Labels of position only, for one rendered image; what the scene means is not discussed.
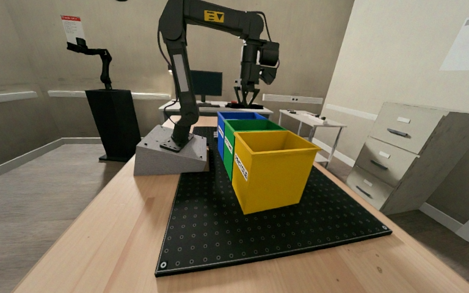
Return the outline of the blue open-top bin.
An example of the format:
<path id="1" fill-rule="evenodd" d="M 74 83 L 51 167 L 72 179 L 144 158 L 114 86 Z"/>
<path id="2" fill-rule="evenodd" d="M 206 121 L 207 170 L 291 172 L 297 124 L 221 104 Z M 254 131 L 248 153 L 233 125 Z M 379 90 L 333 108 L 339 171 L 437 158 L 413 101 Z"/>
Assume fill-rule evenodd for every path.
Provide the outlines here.
<path id="1" fill-rule="evenodd" d="M 217 112 L 219 115 L 218 124 L 218 150 L 222 160 L 224 161 L 224 140 L 225 140 L 225 123 L 224 120 L 267 120 L 256 112 Z M 260 119 L 264 118 L 264 119 Z"/>

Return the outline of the yellow open-top bin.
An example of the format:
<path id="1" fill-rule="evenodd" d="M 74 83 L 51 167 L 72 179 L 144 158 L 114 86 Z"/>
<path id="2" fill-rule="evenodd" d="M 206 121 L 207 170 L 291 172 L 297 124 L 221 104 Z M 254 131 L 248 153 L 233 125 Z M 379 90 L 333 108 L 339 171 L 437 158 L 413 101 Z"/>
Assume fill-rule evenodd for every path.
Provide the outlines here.
<path id="1" fill-rule="evenodd" d="M 299 203 L 316 145 L 291 131 L 233 134 L 232 186 L 244 215 Z"/>

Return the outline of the green bin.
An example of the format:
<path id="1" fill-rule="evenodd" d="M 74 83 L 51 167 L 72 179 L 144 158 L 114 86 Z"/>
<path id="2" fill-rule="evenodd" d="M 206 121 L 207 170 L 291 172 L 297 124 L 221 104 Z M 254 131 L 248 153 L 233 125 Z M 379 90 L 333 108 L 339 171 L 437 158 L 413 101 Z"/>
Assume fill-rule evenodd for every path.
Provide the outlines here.
<path id="1" fill-rule="evenodd" d="M 224 166 L 232 182 L 235 155 L 235 132 L 286 131 L 285 128 L 270 120 L 224 120 Z M 276 129 L 276 130 L 275 130 Z"/>

